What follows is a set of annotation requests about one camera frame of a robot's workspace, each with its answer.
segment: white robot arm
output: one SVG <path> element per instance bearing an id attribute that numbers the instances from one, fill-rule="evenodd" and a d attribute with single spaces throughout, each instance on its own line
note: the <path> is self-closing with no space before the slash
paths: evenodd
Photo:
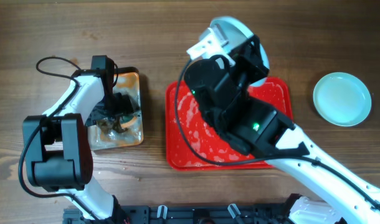
<path id="1" fill-rule="evenodd" d="M 122 100 L 124 96 L 121 94 L 112 94 L 114 71 L 113 61 L 105 55 L 93 56 L 90 70 L 75 71 L 72 76 L 74 80 L 54 106 L 43 115 L 28 116 L 24 120 L 23 135 L 26 144 L 34 130 L 42 126 L 39 134 L 31 139 L 24 157 L 27 176 L 33 186 L 66 196 L 87 220 L 128 223 L 117 199 L 104 191 L 92 176 L 93 159 L 84 125 L 99 102 L 104 104 L 105 114 L 112 117 L 117 113 L 131 111 L 126 109 L 126 112 L 122 112 L 120 106 L 131 107 L 131 104 Z M 56 109 L 75 89 L 75 94 L 56 113 Z M 46 151 L 44 145 L 56 140 L 62 140 L 63 151 Z"/>
<path id="2" fill-rule="evenodd" d="M 263 84 L 269 70 L 264 48 L 243 23 L 215 18 L 188 54 L 192 60 L 204 58 L 181 77 L 196 93 L 205 122 L 233 149 L 266 157 L 268 164 L 292 175 L 330 205 L 300 198 L 289 215 L 293 222 L 335 223 L 343 217 L 348 223 L 380 223 L 379 188 L 322 151 L 271 105 L 243 93 L 246 82 Z"/>

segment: red tray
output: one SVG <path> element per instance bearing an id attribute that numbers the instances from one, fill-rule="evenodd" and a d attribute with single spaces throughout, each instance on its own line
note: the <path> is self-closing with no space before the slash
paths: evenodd
<path id="1" fill-rule="evenodd" d="M 222 170 L 222 169 L 264 169 L 272 168 L 265 162 L 240 166 L 215 166 L 198 159 L 184 143 L 179 133 L 174 114 L 174 82 L 166 89 L 165 123 L 166 123 L 166 160 L 176 170 Z M 261 87 L 248 89 L 250 96 L 273 104 L 278 110 L 293 119 L 290 94 L 285 82 L 279 78 L 268 77 Z M 207 159 L 219 162 L 234 162 L 252 159 L 251 155 L 242 154 L 231 149 L 201 118 L 198 104 L 184 81 L 181 82 L 178 95 L 178 113 L 183 131 L 192 147 Z"/>

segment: cable wire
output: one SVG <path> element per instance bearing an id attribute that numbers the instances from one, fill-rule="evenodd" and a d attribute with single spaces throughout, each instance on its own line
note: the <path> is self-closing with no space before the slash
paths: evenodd
<path id="1" fill-rule="evenodd" d="M 66 97 L 66 99 L 56 108 L 56 110 L 53 111 L 50 115 L 48 115 L 46 117 L 46 119 L 44 119 L 35 128 L 34 132 L 32 132 L 32 134 L 29 136 L 29 138 L 28 138 L 28 140 L 27 140 L 27 142 L 26 142 L 26 144 L 24 146 L 24 149 L 21 152 L 21 156 L 20 156 L 20 160 L 19 160 L 19 165 L 18 165 L 18 178 L 19 178 L 19 181 L 20 181 L 20 185 L 21 185 L 22 189 L 24 189 L 25 192 L 27 192 L 28 194 L 30 194 L 30 195 L 32 195 L 34 197 L 37 197 L 37 198 L 69 197 L 69 198 L 71 198 L 72 201 L 76 202 L 80 207 L 82 207 L 88 214 L 90 214 L 96 221 L 98 221 L 99 219 L 97 218 L 97 216 L 95 214 L 93 214 L 93 212 L 90 209 L 88 209 L 77 197 L 75 197 L 74 194 L 70 194 L 70 193 L 38 194 L 38 193 L 33 192 L 31 189 L 29 189 L 28 186 L 26 185 L 26 183 L 24 182 L 24 174 L 22 173 L 22 167 L 23 167 L 23 164 L 24 164 L 25 156 L 27 154 L 29 146 L 31 145 L 32 140 L 34 140 L 35 135 L 40 131 L 40 129 L 42 128 L 42 126 L 45 125 L 46 122 L 48 122 L 48 120 L 50 120 L 54 115 L 56 115 L 71 100 L 71 98 L 78 92 L 78 89 L 79 89 L 79 82 L 76 79 L 74 79 L 74 78 L 72 78 L 70 76 L 67 76 L 67 75 L 61 75 L 61 74 L 56 74 L 56 73 L 51 73 L 51 72 L 45 72 L 45 71 L 41 70 L 39 68 L 39 64 L 42 63 L 45 60 L 48 60 L 48 59 L 63 60 L 65 62 L 70 63 L 71 65 L 73 65 L 78 70 L 81 70 L 78 65 L 74 64 L 70 60 L 67 60 L 67 59 L 61 58 L 61 57 L 46 57 L 46 58 L 40 59 L 36 63 L 36 70 L 38 70 L 38 72 L 41 72 L 41 73 L 43 73 L 45 75 L 51 75 L 51 76 L 54 76 L 54 77 L 67 78 L 69 80 L 72 80 L 73 82 L 75 82 L 75 87 L 74 87 L 74 90 L 72 90 L 72 92 L 70 93 L 70 95 L 68 97 Z"/>
<path id="2" fill-rule="evenodd" d="M 346 178 L 343 174 L 339 173 L 337 170 L 331 168 L 330 166 L 316 160 L 316 159 L 311 159 L 309 157 L 304 157 L 304 156 L 268 156 L 268 157 L 262 157 L 262 158 L 257 158 L 257 159 L 249 159 L 249 160 L 245 160 L 245 161 L 238 161 L 238 162 L 216 162 L 216 161 L 212 161 L 212 160 L 209 160 L 207 158 L 204 158 L 202 157 L 200 154 L 198 154 L 191 146 L 190 142 L 188 141 L 186 135 L 184 134 L 184 131 L 182 129 L 182 125 L 180 123 L 180 120 L 179 120 L 179 113 L 178 113 L 178 95 L 179 95 L 179 88 L 180 88 L 180 84 L 181 84 L 181 81 L 183 79 L 183 76 L 184 76 L 184 73 L 186 71 L 186 69 L 188 68 L 188 66 L 190 65 L 191 63 L 191 60 L 189 60 L 184 68 L 182 69 L 182 72 L 180 73 L 180 76 L 179 76 L 179 79 L 178 79 L 178 83 L 176 85 L 176 91 L 175 91 L 175 97 L 174 97 L 174 112 L 175 112 L 175 119 L 176 119 L 176 124 L 178 124 L 178 128 L 179 128 L 179 132 L 184 140 L 184 142 L 186 143 L 187 147 L 190 149 L 190 151 L 200 160 L 204 161 L 204 162 L 207 162 L 209 164 L 212 164 L 212 165 L 216 165 L 216 166 L 236 166 L 236 165 L 245 165 L 245 164 L 251 164 L 251 163 L 254 163 L 254 162 L 261 162 L 261 161 L 269 161 L 269 160 L 273 160 L 273 159 L 296 159 L 296 160 L 301 160 L 301 161 L 307 161 L 307 162 L 311 162 L 314 166 L 319 166 L 323 169 L 326 169 L 328 172 L 331 172 L 332 174 L 334 174 L 335 176 L 337 176 L 338 178 L 340 178 L 341 180 L 343 180 L 345 183 L 347 183 L 350 187 L 352 187 L 355 191 L 357 191 L 357 193 L 359 193 L 360 195 L 362 195 L 365 200 L 367 200 L 368 202 L 371 203 L 371 205 L 380 211 L 380 203 L 375 201 L 373 198 L 371 198 L 365 191 L 363 191 L 361 188 L 359 188 L 355 183 L 353 183 L 352 181 L 350 181 L 348 178 Z"/>
<path id="3" fill-rule="evenodd" d="M 116 82 L 118 81 L 118 66 L 116 65 L 116 63 L 114 63 L 114 66 L 116 68 L 116 78 L 115 78 L 115 81 L 113 83 L 113 87 L 116 85 Z"/>

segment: wooden table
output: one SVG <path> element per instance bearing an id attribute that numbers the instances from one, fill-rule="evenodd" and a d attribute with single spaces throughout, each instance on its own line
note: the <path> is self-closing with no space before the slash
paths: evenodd
<path id="1" fill-rule="evenodd" d="M 380 187 L 380 1 L 8 4 L 0 5 L 0 223 L 61 223 L 63 208 L 71 206 L 65 198 L 31 197 L 17 180 L 22 121 L 52 106 L 68 86 L 35 70 L 40 58 L 51 55 L 89 68 L 93 55 L 105 54 L 146 77 L 143 144 L 93 155 L 94 176 L 122 205 L 283 202 L 291 193 L 316 198 L 275 169 L 177 172 L 166 163 L 165 89 L 188 59 L 187 48 L 221 15 L 240 19 L 260 37 L 270 75 L 290 87 L 295 122 Z M 43 67 L 73 71 L 60 62 Z M 356 75 L 371 91 L 373 112 L 357 127 L 333 126 L 313 107 L 315 83 L 333 71 Z"/>

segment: small plate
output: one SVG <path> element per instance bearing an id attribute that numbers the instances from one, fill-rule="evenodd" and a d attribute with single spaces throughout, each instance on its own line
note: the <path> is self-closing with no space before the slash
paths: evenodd
<path id="1" fill-rule="evenodd" d="M 344 72 L 324 76 L 313 90 L 313 102 L 319 114 L 338 126 L 354 126 L 364 121 L 371 110 L 366 85 Z"/>

